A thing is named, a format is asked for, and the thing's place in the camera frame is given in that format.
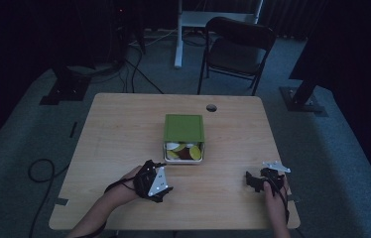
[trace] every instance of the small hole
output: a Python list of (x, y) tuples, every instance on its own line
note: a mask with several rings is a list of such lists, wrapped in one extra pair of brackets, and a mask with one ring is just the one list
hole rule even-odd
[(217, 110), (217, 107), (213, 104), (208, 104), (206, 106), (206, 110), (209, 111), (209, 112), (215, 112)]

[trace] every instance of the wire on floor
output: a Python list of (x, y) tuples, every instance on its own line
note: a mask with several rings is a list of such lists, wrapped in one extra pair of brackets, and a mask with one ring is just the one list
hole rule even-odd
[[(35, 165), (37, 165), (38, 163), (48, 163), (51, 168), (52, 168), (52, 173), (50, 174), (50, 176), (48, 178), (45, 178), (45, 179), (37, 179), (35, 178), (33, 175), (32, 175), (32, 170), (33, 170), (33, 167)], [(50, 190), (52, 188), (52, 185), (53, 185), (53, 181), (55, 178), (57, 178), (59, 175), (61, 175), (62, 173), (64, 173), (66, 170), (68, 169), (68, 165), (66, 167), (64, 167), (60, 172), (58, 172), (56, 174), (56, 167), (55, 167), (55, 164), (49, 160), (49, 159), (39, 159), (39, 160), (36, 160), (34, 161), (33, 163), (31, 163), (31, 165), (29, 166), (28, 168), (28, 177), (30, 180), (36, 182), (36, 183), (43, 183), (43, 182), (48, 182), (49, 183), (49, 186), (47, 187), (47, 191), (46, 191), (46, 194), (44, 195), (44, 198), (43, 198), (43, 201), (41, 202), (41, 205), (40, 207), (38, 208), (37, 210), (37, 213), (35, 214), (34, 216), (34, 220), (32, 221), (32, 224), (31, 224), (31, 229), (30, 229), (30, 232), (29, 232), (29, 237), (32, 238), (33, 237), (33, 234), (34, 234), (34, 228), (35, 228), (35, 225), (37, 223), (37, 219), (38, 219), (38, 216), (40, 215), (40, 212), (44, 206), (44, 204), (46, 203), (46, 200), (47, 200), (47, 197), (49, 196), (50, 194)]]
[(131, 83), (132, 83), (132, 92), (134, 93), (135, 92), (135, 89), (134, 89), (134, 75), (135, 75), (135, 73), (136, 73), (136, 71), (139, 71), (141, 74), (142, 74), (142, 76), (143, 77), (145, 77), (145, 79), (149, 82), (149, 83), (151, 83), (161, 94), (164, 94), (164, 92), (154, 83), (154, 82), (152, 82), (151, 81), (151, 79), (149, 79), (146, 75), (145, 75), (145, 73), (143, 73), (139, 68), (138, 68), (138, 66), (139, 66), (139, 63), (140, 63), (140, 61), (142, 60), (142, 52), (139, 50), (139, 49), (137, 49), (137, 48), (135, 48), (135, 47), (131, 47), (130, 46), (130, 48), (132, 48), (132, 49), (134, 49), (135, 51), (137, 51), (138, 53), (139, 53), (139, 59), (138, 59), (138, 61), (136, 62), (136, 64), (132, 64), (130, 61), (128, 61), (127, 59), (125, 59), (125, 61), (127, 62), (127, 63), (129, 63), (131, 66), (133, 66), (133, 68), (134, 68), (134, 71), (133, 71), (133, 75), (132, 75), (132, 77), (131, 77)]
[[(145, 44), (145, 47), (148, 47), (164, 38), (167, 38), (168, 36), (170, 36), (172, 33), (174, 33), (175, 31), (177, 30), (177, 28), (171, 30), (170, 32), (168, 32), (167, 34), (163, 35), (163, 36), (160, 36), (160, 37), (157, 37), (156, 39), (154, 39), (152, 42), (148, 43), (148, 44)], [(129, 46), (131, 47), (139, 47), (139, 45), (137, 44), (137, 41), (134, 41), (132, 43), (129, 43)]]
[(125, 66), (124, 67), (125, 70), (126, 70), (126, 76), (125, 76), (125, 79), (123, 79), (123, 77), (121, 76), (121, 73), (118, 74), (118, 78), (120, 78), (120, 81), (123, 83), (123, 89), (122, 89), (122, 93), (127, 93), (127, 78), (129, 77), (129, 74), (130, 74), (130, 69), (128, 66)]

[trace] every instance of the forearm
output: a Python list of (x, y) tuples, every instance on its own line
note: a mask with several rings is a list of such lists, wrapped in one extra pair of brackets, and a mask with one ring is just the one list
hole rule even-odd
[(88, 235), (98, 230), (115, 208), (116, 206), (108, 201), (108, 196), (102, 195), (71, 230), (67, 238)]
[(274, 238), (291, 238), (290, 231), (287, 226), (273, 227)]
[(123, 191), (120, 189), (123, 188), (124, 186), (114, 187), (97, 199), (86, 215), (71, 230), (67, 238), (88, 235), (98, 230), (115, 208), (129, 201), (128, 197), (122, 195)]

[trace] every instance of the chair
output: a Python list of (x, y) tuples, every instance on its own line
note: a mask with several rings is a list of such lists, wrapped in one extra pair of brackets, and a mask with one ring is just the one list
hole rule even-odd
[[(210, 43), (209, 33), (218, 36)], [(256, 93), (267, 56), (276, 41), (275, 33), (268, 27), (215, 17), (205, 26), (206, 44), (201, 63), (197, 94), (200, 94), (204, 68), (210, 71), (252, 80), (251, 95)]]

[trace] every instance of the green cube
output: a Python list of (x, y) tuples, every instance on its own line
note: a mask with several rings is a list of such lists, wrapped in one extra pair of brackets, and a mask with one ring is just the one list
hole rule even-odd
[(170, 164), (199, 164), (204, 153), (201, 115), (167, 114), (164, 130), (164, 157)]

